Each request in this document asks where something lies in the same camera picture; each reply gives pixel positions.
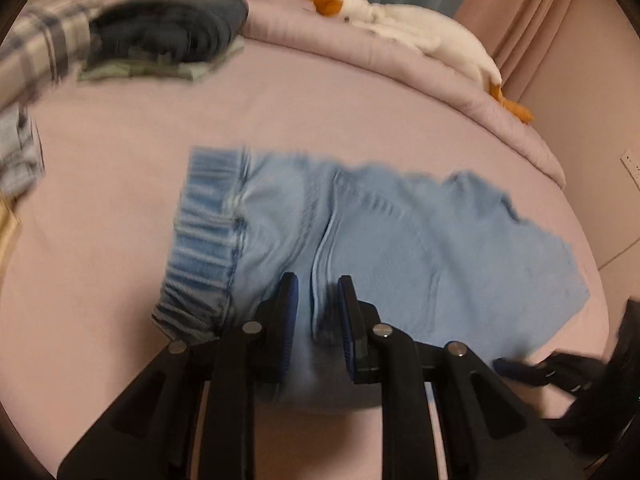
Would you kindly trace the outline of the light blue denim pants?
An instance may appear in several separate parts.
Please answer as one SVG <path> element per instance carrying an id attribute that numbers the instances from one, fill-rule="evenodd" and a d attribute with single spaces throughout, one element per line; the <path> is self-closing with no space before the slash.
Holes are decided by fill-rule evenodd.
<path id="1" fill-rule="evenodd" d="M 460 340 L 483 360 L 526 356 L 582 310 L 564 240 L 470 172 L 445 180 L 301 154 L 199 148 L 190 157 L 156 325 L 204 342 L 298 279 L 291 365 L 273 400 L 312 410 L 378 404 L 347 374 L 337 282 L 416 341 Z"/>

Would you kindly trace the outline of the yellow cloth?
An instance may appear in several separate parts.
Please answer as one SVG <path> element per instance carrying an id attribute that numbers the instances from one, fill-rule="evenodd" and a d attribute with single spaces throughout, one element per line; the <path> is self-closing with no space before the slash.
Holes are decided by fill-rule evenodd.
<path id="1" fill-rule="evenodd" d="M 1 273 L 6 272 L 15 244 L 21 233 L 21 221 L 17 217 L 13 203 L 1 199 L 0 206 L 0 266 Z"/>

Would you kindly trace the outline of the crumpled blue-grey cloth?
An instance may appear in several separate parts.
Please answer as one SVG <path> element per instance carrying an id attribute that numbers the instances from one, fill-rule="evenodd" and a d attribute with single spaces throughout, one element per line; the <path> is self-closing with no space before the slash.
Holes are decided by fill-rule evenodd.
<path id="1" fill-rule="evenodd" d="M 45 172 L 37 125 L 27 108 L 14 103 L 1 112 L 1 195 L 18 200 Z"/>

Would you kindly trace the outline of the white goose plush toy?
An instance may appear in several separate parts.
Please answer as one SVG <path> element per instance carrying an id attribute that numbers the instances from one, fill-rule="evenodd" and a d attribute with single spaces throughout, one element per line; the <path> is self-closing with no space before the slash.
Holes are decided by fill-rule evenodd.
<path id="1" fill-rule="evenodd" d="M 508 100 L 503 79 L 484 44 L 469 29 L 445 14 L 412 4 L 381 4 L 368 0 L 309 0 L 317 13 L 336 18 L 436 58 L 472 80 L 524 124 L 533 114 Z"/>

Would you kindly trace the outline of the light green folded garment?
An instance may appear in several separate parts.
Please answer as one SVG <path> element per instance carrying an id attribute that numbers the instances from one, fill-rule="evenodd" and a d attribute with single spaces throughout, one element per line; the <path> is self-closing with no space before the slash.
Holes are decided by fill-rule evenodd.
<path id="1" fill-rule="evenodd" d="M 160 64 L 149 61 L 111 60 L 96 66 L 84 67 L 78 74 L 79 81 L 102 81 L 109 79 L 131 78 L 176 78 L 186 81 L 197 81 L 216 70 L 244 48 L 245 40 L 236 37 L 230 46 L 221 54 L 217 54 L 208 62 L 181 63 L 177 65 Z"/>

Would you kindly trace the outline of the plaid pillow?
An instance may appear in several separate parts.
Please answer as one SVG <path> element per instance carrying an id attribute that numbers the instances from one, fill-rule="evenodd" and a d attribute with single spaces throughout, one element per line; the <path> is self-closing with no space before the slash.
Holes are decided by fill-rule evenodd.
<path id="1" fill-rule="evenodd" d="M 90 22 L 99 10 L 91 0 L 25 6 L 1 45 L 1 107 L 37 99 L 48 84 L 60 82 L 84 60 Z"/>

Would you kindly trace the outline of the dark blue folded jeans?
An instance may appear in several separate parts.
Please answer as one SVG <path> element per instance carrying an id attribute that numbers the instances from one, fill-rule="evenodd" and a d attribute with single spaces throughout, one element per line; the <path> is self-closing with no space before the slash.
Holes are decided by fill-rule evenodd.
<path id="1" fill-rule="evenodd" d="M 124 0 L 91 21 L 88 64 L 208 62 L 231 46 L 247 17 L 246 0 Z"/>

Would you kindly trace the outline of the pink quilted comforter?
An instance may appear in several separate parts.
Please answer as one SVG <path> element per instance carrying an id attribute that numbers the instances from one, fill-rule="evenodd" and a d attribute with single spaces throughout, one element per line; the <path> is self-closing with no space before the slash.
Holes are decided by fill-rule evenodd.
<path id="1" fill-rule="evenodd" d="M 303 0 L 247 2 L 245 38 L 332 58 L 405 84 L 477 122 L 561 188 L 566 185 L 559 161 L 533 127 L 442 62 L 352 25 L 320 18 Z"/>

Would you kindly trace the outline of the white wall socket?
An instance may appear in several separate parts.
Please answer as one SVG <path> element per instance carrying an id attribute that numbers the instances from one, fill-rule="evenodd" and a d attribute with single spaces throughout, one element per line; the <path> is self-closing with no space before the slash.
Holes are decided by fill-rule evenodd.
<path id="1" fill-rule="evenodd" d="M 637 188 L 640 188 L 640 162 L 639 159 L 634 156 L 634 153 L 627 148 L 620 156 L 620 162 L 623 164 L 631 179 Z"/>

